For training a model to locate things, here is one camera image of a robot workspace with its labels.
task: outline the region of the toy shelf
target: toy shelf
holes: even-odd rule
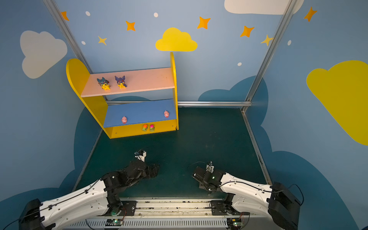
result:
[[[125,84],[127,87],[120,89],[116,83],[115,76],[125,76]],[[108,90],[102,89],[97,83],[97,78],[102,79],[103,77],[110,82],[110,89]],[[111,72],[91,74],[83,92],[81,93],[81,97],[84,98],[173,88],[175,88],[175,84],[171,74],[171,68]]]
[[[170,68],[150,70],[134,70],[103,74],[90,74],[85,65],[78,59],[70,59],[66,73],[70,86],[83,102],[107,136],[111,138],[129,137],[179,129],[178,100],[176,85],[176,68],[173,52],[170,52]],[[117,86],[115,76],[125,76],[126,88]],[[103,90],[96,78],[104,77],[110,83],[110,90]],[[173,99],[147,101],[140,103],[108,106],[103,95],[142,92],[158,89],[173,89]],[[123,124],[121,118],[127,117]],[[153,124],[154,132],[149,131]]]
[[[125,116],[128,121],[123,124],[121,118]],[[154,100],[141,103],[122,105],[109,105],[107,108],[104,127],[115,127],[132,124],[149,124],[157,121],[175,120],[175,102],[173,99]]]

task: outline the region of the metal plate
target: metal plate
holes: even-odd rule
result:
[[[135,208],[137,206],[137,201],[121,201],[122,203],[122,211],[118,216],[124,216],[125,212],[124,209],[127,210],[127,213],[125,214],[125,216],[134,216],[135,213]]]

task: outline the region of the green floor mat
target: green floor mat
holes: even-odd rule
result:
[[[141,180],[121,197],[222,198],[208,196],[192,178],[196,166],[212,161],[216,169],[236,177],[265,184],[251,139],[239,109],[179,108],[179,130],[109,139],[103,132],[77,189],[105,173],[126,167],[134,152],[147,151],[147,164],[159,163],[156,178]]]

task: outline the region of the blue shelf board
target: blue shelf board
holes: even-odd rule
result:
[[[167,118],[163,114],[165,110],[170,113]],[[125,124],[121,121],[121,118],[124,116],[128,120]],[[175,119],[176,110],[174,99],[154,100],[139,103],[109,105],[103,127],[109,128]]]

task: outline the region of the purple pikachu figure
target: purple pikachu figure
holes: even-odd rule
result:
[[[118,78],[117,76],[115,76],[115,80],[117,81],[120,89],[127,87],[127,85],[125,84],[125,76],[123,76],[122,78]]]

